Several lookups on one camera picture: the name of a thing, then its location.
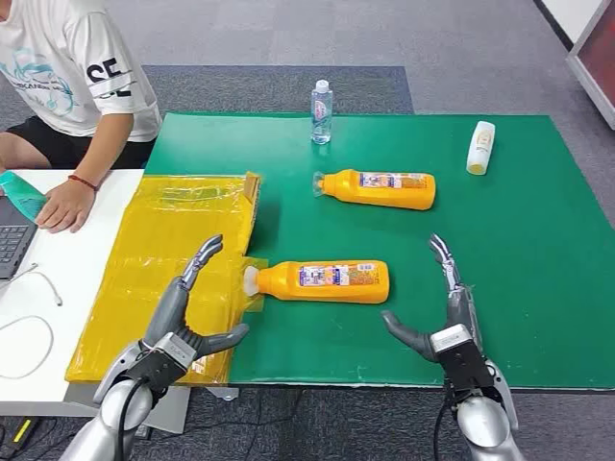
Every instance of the laptop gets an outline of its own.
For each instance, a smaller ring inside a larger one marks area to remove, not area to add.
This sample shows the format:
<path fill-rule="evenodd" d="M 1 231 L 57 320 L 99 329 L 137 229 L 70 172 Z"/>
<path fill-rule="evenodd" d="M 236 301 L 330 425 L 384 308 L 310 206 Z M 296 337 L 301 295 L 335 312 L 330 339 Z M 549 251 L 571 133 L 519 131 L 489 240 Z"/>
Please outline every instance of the laptop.
<path fill-rule="evenodd" d="M 11 279 L 27 251 L 36 225 L 0 197 L 0 279 Z"/>

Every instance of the yellow plastic sheet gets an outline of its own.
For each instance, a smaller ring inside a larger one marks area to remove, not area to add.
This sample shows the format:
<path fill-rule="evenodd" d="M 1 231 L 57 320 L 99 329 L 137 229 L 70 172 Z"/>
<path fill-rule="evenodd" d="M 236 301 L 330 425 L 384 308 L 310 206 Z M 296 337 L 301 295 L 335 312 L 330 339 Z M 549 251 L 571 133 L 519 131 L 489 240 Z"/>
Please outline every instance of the yellow plastic sheet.
<path fill-rule="evenodd" d="M 141 180 L 122 223 L 91 316 L 66 373 L 68 381 L 100 380 L 131 341 L 141 338 L 160 295 L 205 240 L 221 233 L 224 248 L 201 270 L 190 293 L 188 325 L 200 334 L 228 331 L 248 308 L 244 257 L 254 225 L 260 179 L 162 177 Z M 232 351 L 195 362 L 180 382 L 226 383 Z"/>

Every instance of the teal cloth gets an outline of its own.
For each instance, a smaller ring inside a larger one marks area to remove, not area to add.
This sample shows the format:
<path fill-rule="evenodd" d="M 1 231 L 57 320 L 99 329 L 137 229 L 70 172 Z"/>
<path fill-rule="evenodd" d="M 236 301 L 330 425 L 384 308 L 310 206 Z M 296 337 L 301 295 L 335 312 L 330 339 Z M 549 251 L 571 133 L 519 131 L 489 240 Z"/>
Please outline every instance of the teal cloth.
<path fill-rule="evenodd" d="M 0 175 L 0 186 L 11 203 L 32 223 L 47 202 L 47 197 L 36 187 L 12 171 Z"/>

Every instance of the black shorts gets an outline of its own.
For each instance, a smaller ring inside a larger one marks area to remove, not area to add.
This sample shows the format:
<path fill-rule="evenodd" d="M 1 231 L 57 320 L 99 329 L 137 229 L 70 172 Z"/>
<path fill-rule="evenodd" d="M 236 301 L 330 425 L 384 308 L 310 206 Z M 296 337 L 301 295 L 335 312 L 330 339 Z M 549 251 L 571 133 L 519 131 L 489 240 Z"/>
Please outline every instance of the black shorts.
<path fill-rule="evenodd" d="M 37 116 L 29 117 L 21 125 L 11 127 L 7 132 L 22 137 L 36 147 L 49 160 L 51 168 L 63 170 L 77 168 L 92 141 L 90 136 L 70 136 L 57 132 Z M 156 139 L 148 142 L 128 141 L 111 168 L 143 168 L 150 158 L 155 142 Z"/>

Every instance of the green table surface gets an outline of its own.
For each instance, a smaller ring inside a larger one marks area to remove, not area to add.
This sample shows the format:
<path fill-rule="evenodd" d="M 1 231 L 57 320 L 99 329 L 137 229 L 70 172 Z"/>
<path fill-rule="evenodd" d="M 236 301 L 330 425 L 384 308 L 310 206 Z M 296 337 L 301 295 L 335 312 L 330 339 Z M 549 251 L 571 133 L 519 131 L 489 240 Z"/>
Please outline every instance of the green table surface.
<path fill-rule="evenodd" d="M 486 176 L 465 171 L 479 120 L 496 124 Z M 430 386 L 443 372 L 388 335 L 391 309 L 443 324 L 445 290 L 427 246 L 435 231 L 474 286 L 485 351 L 511 386 L 615 388 L 615 232 L 560 134 L 542 115 L 338 115 L 326 146 L 305 114 L 168 114 L 146 174 L 262 175 L 248 253 L 286 260 L 382 259 L 381 305 L 267 298 L 244 319 L 230 381 Z M 314 198 L 315 171 L 427 172 L 433 208 Z"/>

